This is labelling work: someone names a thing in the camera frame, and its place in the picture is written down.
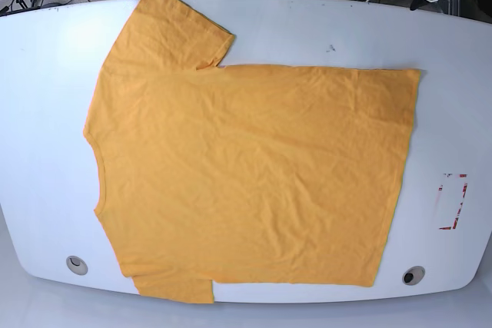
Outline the yellow T-shirt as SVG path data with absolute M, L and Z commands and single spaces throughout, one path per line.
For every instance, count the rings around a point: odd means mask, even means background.
M 184 303 L 213 283 L 373 286 L 419 71 L 223 66 L 233 41 L 140 0 L 101 67 L 84 136 L 122 274 Z

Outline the left table grommet hole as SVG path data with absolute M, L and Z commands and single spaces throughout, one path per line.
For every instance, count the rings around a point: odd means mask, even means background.
M 76 256 L 69 256 L 66 259 L 67 268 L 74 274 L 84 276 L 88 272 L 88 266 L 83 259 Z

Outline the table grommet hole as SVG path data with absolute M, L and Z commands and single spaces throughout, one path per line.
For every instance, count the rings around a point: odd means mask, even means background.
M 419 284 L 425 277 L 425 269 L 422 266 L 414 266 L 406 270 L 402 276 L 402 282 L 407 286 Z
M 66 259 L 67 268 L 74 274 L 84 276 L 88 272 L 88 266 L 83 259 L 76 256 L 69 256 Z

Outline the red tape rectangle marking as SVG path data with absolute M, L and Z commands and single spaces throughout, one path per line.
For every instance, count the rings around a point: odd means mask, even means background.
M 466 174 L 444 174 L 438 188 L 435 223 L 438 230 L 454 230 L 467 193 Z

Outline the right table grommet hole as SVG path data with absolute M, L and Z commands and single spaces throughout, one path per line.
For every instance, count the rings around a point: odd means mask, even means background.
M 422 266 L 414 266 L 406 270 L 402 276 L 402 282 L 407 286 L 419 284 L 425 277 L 425 269 Z

